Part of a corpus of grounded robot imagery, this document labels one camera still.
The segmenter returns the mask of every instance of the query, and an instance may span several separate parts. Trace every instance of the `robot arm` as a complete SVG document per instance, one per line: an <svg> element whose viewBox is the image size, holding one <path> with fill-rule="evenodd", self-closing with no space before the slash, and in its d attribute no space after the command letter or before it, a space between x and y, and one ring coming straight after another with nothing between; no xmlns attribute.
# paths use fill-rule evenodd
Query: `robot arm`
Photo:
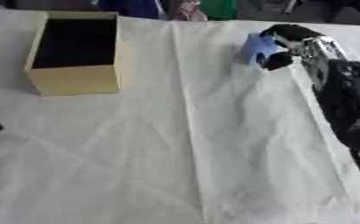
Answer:
<svg viewBox="0 0 360 224"><path fill-rule="evenodd" d="M262 31L287 49L262 65L273 70L301 57L314 83L314 94L338 139L360 151L360 62L350 61L331 37L295 24L277 24Z"/></svg>

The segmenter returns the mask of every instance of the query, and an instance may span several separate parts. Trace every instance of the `table surface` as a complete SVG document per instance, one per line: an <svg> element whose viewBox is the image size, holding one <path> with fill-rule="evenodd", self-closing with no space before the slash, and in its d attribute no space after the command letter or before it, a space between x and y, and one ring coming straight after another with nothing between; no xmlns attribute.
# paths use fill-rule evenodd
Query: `table surface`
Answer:
<svg viewBox="0 0 360 224"><path fill-rule="evenodd" d="M0 223L360 223L360 173L299 63L242 62L272 23L120 17L118 94L39 97L39 12L0 10ZM360 59L360 26L305 24Z"/></svg>

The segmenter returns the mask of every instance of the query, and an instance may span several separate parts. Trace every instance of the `blue sponge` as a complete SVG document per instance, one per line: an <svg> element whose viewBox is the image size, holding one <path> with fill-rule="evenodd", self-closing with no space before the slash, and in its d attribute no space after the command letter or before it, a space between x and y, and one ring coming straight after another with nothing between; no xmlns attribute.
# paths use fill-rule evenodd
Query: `blue sponge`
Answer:
<svg viewBox="0 0 360 224"><path fill-rule="evenodd" d="M258 55L267 59L278 50L278 46L271 36L260 37L259 33L251 33L244 46L243 54L247 65L258 63Z"/></svg>

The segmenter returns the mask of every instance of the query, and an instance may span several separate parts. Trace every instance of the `open box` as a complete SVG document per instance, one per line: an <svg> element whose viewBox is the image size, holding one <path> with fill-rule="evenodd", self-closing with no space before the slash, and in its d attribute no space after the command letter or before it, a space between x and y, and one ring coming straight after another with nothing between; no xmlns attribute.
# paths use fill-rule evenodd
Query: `open box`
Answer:
<svg viewBox="0 0 360 224"><path fill-rule="evenodd" d="M115 12L46 12L25 65L43 96L114 93Z"/></svg>

